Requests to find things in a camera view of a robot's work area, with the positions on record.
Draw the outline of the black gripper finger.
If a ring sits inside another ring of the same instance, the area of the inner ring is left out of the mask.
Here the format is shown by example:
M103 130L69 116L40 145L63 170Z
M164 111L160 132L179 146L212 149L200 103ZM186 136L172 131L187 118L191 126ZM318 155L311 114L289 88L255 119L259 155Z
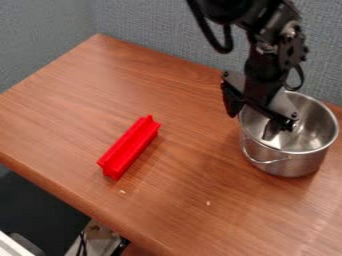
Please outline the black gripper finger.
M282 130L283 125L277 120L271 119L266 124L262 139L273 140Z
M222 86L222 93L223 93L223 102L224 102L226 112L228 116L234 118L239 114L244 106L246 100L240 92L230 85Z

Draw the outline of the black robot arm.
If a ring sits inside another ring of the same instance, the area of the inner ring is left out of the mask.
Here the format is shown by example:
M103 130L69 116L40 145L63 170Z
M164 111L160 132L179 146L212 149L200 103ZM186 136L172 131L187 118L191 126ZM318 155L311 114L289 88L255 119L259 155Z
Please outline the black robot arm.
M268 118L262 138L290 131L299 112L286 93L299 86L287 83L289 74L303 77L301 63L309 47L299 11L291 0L186 0L202 33L216 52L234 49L231 28L244 30L250 51L244 80L222 75L220 89L227 114L234 117L248 106Z

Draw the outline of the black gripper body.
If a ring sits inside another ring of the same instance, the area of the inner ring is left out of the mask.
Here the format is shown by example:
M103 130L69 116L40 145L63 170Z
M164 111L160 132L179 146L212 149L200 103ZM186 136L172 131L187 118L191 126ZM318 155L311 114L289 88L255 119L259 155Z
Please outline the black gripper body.
M298 121L298 111L285 93L283 78L287 76L277 64L246 63L244 75L224 71L223 85L230 85L242 94L246 103L264 117L283 125L282 131L291 131Z

